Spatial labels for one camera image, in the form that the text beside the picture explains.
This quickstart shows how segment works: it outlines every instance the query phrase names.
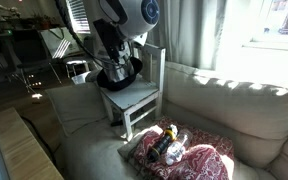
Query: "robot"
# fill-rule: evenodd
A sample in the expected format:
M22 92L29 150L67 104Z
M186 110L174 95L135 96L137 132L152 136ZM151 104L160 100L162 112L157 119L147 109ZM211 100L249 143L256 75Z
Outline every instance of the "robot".
M131 43L144 46L147 32L160 16L156 0L99 0L103 12L112 20L93 22L106 52L98 85L111 91L129 86L142 69L142 62L132 57Z

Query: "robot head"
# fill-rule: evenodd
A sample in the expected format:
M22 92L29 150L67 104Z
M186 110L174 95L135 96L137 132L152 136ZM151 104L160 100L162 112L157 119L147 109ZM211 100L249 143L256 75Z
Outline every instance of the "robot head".
M160 16L156 0L100 0L100 6L117 23L123 40L133 40L150 31Z

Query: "white sofa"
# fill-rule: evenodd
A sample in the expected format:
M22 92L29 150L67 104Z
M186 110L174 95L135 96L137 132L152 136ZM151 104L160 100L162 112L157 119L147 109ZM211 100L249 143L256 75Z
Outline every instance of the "white sofa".
M234 144L234 180L288 180L288 88L236 82L166 63L163 113L226 136ZM47 91L64 132L69 179L141 179L118 154L127 142L110 127L93 83ZM146 125L136 126L139 132Z

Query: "curtain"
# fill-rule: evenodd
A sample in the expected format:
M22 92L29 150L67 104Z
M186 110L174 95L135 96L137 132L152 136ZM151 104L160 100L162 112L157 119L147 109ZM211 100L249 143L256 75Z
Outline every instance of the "curtain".
M159 0L161 17L150 41L167 60L214 70L227 0Z

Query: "red cushion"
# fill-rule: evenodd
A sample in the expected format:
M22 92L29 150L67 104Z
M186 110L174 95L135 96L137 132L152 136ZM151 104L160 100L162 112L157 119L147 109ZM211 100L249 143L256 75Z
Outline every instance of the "red cushion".
M164 135L161 132L170 124L176 125L179 131L187 128L192 132L193 139L190 147L182 160L171 166L165 162L165 153L161 155L159 161L147 163L148 150ZM146 132L134 153L134 158L153 175L162 179L229 179L221 156L233 160L233 144L230 139L180 125L168 118L159 121L157 126L161 129Z

